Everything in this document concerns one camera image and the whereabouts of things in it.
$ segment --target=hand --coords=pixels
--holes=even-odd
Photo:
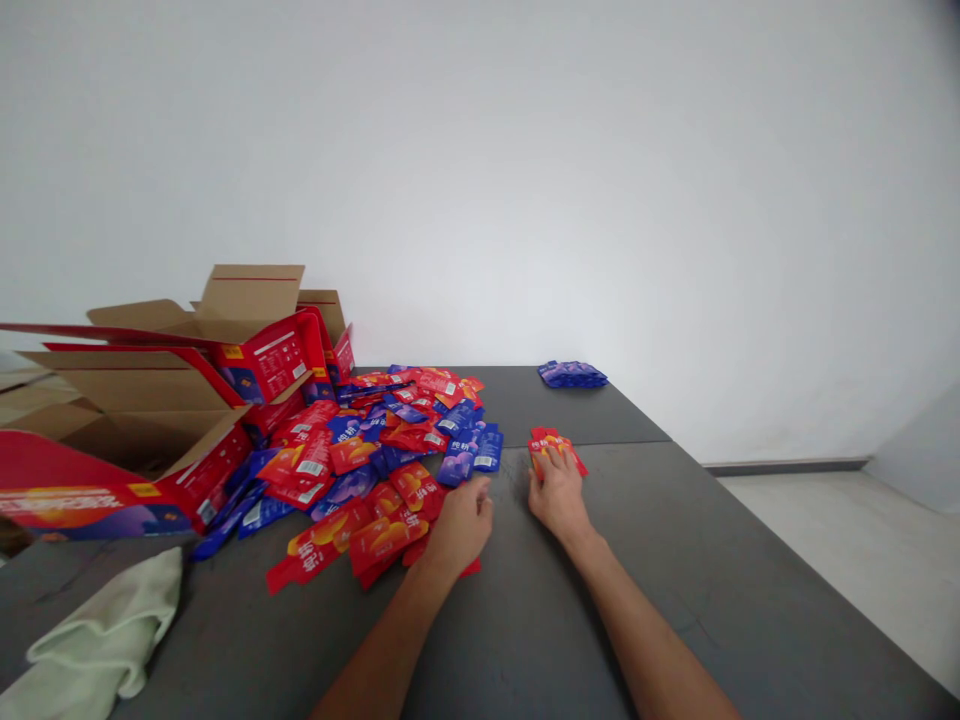
[[[530,512],[570,550],[572,544],[589,537],[593,525],[583,504],[583,478],[577,470],[573,453],[558,453],[548,447],[546,455],[534,455],[534,465],[540,469],[530,473]]]
[[[454,581],[476,560],[493,530],[490,478],[478,475],[449,493],[430,532],[430,542],[417,563],[431,566]]]

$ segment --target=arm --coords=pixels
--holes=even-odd
[[[637,712],[658,720],[740,717],[720,687],[647,600],[593,526],[570,453],[553,448],[530,471],[530,510],[556,535],[600,611]]]
[[[457,577],[483,550],[493,529],[490,478],[447,495],[423,557],[311,718],[398,718],[434,618]]]

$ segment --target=left hand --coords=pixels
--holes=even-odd
[[[477,475],[449,493],[417,564],[430,566],[453,581],[472,563],[493,531],[490,478]]]

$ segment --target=baseboard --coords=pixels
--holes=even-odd
[[[787,475],[811,472],[856,472],[870,458],[833,458],[827,460],[782,460],[778,462],[717,463],[704,465],[714,477],[744,475]]]

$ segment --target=stack of blue packets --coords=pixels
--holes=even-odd
[[[602,387],[610,382],[607,376],[593,365],[576,360],[563,363],[551,360],[537,370],[543,381],[552,388]]]

